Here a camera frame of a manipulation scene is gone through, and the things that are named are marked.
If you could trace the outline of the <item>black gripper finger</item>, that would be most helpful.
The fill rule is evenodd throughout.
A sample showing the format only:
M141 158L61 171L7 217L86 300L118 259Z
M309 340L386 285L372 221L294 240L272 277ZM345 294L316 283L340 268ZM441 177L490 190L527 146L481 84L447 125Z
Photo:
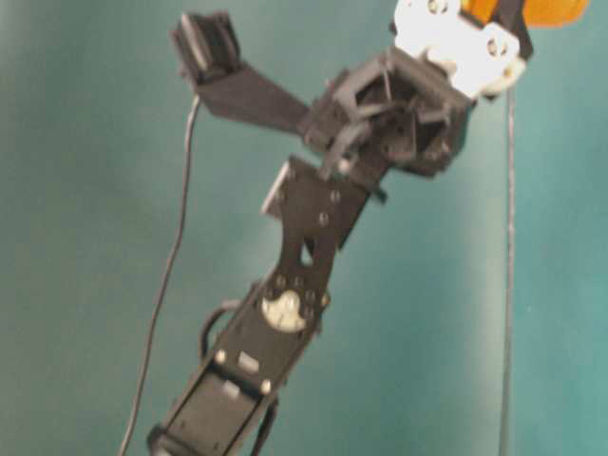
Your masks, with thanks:
M523 17L524 6L524 0L499 0L493 10L493 21L519 40L519 57L527 62L534 48Z

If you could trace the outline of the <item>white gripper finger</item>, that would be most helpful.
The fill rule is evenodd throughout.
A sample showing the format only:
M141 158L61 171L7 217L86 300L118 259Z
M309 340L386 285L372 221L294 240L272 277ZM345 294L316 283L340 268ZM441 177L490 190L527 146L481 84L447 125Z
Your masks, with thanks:
M525 72L521 40L495 21L469 22L459 1L400 1L393 21L395 46L442 69L471 100L502 93Z

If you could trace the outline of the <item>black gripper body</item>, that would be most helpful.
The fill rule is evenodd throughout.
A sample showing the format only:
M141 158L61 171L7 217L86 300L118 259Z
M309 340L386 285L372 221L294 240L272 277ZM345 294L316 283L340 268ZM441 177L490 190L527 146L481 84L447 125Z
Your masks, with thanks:
M324 174L367 180L385 165L433 177L462 149L469 114L469 98L440 69L390 46L341 72L298 130Z

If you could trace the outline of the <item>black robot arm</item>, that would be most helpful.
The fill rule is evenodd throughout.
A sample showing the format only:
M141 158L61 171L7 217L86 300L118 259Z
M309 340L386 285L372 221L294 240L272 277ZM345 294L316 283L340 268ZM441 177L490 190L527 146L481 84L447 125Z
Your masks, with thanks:
M321 164L293 157L281 168L262 207L282 226L279 260L222 305L231 319L201 342L194 378L148 435L151 454L233 455L251 432L264 444L277 392L329 305L334 257L365 204L385 199L381 180L394 168L444 171L478 99L512 86L533 51L521 1L401 1L390 28L385 51L303 104L242 59L227 13L180 19L172 38L196 104L295 134Z

